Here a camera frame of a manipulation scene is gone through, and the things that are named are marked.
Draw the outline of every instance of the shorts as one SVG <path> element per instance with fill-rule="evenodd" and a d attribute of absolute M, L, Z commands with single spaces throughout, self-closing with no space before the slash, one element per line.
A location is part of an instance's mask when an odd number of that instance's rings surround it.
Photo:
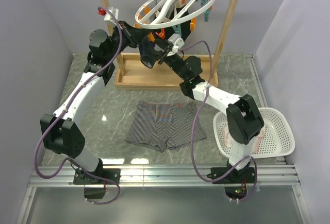
<path fill-rule="evenodd" d="M 126 141 L 160 152 L 186 147 L 190 144 L 191 127 L 196 115 L 193 102 L 175 104 L 152 104 L 140 101 L 135 119 Z M 206 135 L 197 119 L 194 142 Z"/>

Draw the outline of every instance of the plastic basket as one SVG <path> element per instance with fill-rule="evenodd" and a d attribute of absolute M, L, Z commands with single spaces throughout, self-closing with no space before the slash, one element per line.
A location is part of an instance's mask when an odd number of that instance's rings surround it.
<path fill-rule="evenodd" d="M 258 150 L 252 153 L 254 158 L 269 158 L 287 156 L 295 147 L 294 137 L 290 126 L 279 111 L 273 108 L 259 108 L 265 122 L 265 135 L 261 139 Z M 222 112 L 217 113 L 213 119 L 213 129 L 217 145 L 221 154 L 230 157 L 232 148 L 224 144 L 222 129 L 228 125 L 227 117 Z"/>

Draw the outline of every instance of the wooden frame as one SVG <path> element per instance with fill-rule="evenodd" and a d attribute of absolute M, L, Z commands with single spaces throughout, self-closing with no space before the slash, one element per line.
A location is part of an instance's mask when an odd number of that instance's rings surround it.
<path fill-rule="evenodd" d="M 100 0 L 104 7 L 110 7 L 109 0 Z M 227 37 L 232 18 L 234 16 L 236 4 L 238 0 L 230 0 L 225 21 L 222 25 L 220 37 L 217 43 L 216 51 L 213 55 L 212 66 L 213 72 L 210 72 L 208 56 L 201 56 L 202 69 L 205 79 L 208 79 L 209 74 L 212 74 L 212 84 L 218 86 L 217 65 L 220 59 L 220 54 L 223 44 Z M 108 25 L 110 34 L 112 34 L 112 27 Z M 169 68 L 167 65 L 155 64 L 154 68 L 148 69 L 142 63 L 138 64 L 140 60 L 139 54 L 119 54 L 117 57 L 119 70 L 115 79 L 116 88 L 131 89 L 131 90 L 175 90 L 179 89 L 179 83 L 182 80 Z"/>

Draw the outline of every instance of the wall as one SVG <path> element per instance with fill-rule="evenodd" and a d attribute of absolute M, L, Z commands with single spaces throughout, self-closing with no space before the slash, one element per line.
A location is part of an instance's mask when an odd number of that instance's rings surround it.
<path fill-rule="evenodd" d="M 97 14 L 100 0 L 44 0 L 72 52 L 88 51 L 89 34 L 106 29 Z M 110 0 L 110 5 L 120 9 L 120 19 L 134 23 L 137 9 L 147 0 Z M 239 0 L 224 52 L 255 53 L 283 0 Z M 229 0 L 216 0 L 209 22 L 198 18 L 196 31 L 187 44 L 206 39 L 215 50 Z M 207 53 L 200 45 L 196 53 Z"/>
<path fill-rule="evenodd" d="M 41 0 L 0 0 L 0 223 L 15 223 L 43 113 L 57 108 L 72 61 Z"/>
<path fill-rule="evenodd" d="M 294 133 L 297 168 L 315 224 L 329 223 L 329 0 L 284 0 L 256 53 L 269 106 Z"/>

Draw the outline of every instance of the marble surface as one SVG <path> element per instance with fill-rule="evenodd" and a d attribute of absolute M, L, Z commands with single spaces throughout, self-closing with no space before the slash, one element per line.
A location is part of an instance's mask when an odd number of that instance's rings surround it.
<path fill-rule="evenodd" d="M 78 84 L 85 67 L 86 56 L 75 55 L 68 80 L 65 85 L 62 101 L 69 96 Z M 252 95 L 258 106 L 260 101 L 255 83 L 245 54 L 224 54 L 218 64 L 219 86 L 233 94 Z M 166 150 L 160 153 L 149 148 L 135 146 L 125 141 L 135 116 L 138 101 L 155 103 L 176 103 L 192 101 L 181 92 L 156 91 L 123 91 L 114 87 L 114 73 L 107 86 L 96 96 L 80 123 L 80 130 L 85 136 L 86 147 L 105 164 L 191 164 L 190 147 Z M 227 158 L 222 156 L 213 133 L 213 117 L 218 110 L 205 106 L 200 113 L 200 123 L 207 139 L 194 146 L 197 163 L 225 164 Z M 46 151 L 43 165 L 59 165 L 63 156 Z M 260 159 L 260 163 L 274 164 L 276 158 Z"/>

